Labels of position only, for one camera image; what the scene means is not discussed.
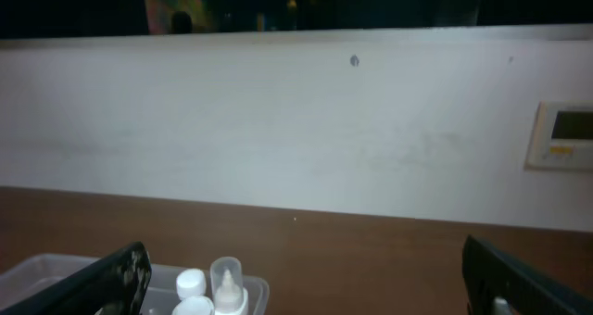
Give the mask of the white lotion bottle clear cap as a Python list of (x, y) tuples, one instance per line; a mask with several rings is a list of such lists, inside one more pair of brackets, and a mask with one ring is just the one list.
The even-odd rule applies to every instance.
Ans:
[(210, 266), (212, 301), (215, 315), (247, 315), (248, 292), (244, 288), (241, 262), (222, 257)]

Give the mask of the orange tube white cap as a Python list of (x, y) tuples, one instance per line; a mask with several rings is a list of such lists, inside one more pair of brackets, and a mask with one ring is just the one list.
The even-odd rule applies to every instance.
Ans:
[(189, 296), (182, 300), (171, 315), (213, 315), (214, 306), (206, 296)]

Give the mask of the dark syrup bottle white cap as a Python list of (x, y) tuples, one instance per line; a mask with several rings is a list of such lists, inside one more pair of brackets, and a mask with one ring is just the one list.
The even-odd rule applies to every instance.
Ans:
[(182, 271), (177, 276), (175, 283), (177, 296), (181, 300), (193, 296), (203, 296), (206, 293), (206, 275), (199, 269), (187, 269)]

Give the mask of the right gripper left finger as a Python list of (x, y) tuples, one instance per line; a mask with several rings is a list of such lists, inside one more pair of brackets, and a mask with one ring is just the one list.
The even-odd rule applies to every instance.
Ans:
[(2, 315), (139, 315), (152, 276), (149, 255), (133, 242), (1, 311)]

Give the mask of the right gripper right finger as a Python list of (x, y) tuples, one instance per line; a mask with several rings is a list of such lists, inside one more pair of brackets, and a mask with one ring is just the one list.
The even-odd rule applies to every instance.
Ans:
[(592, 301), (486, 241), (469, 235), (462, 277), (472, 315), (592, 315)]

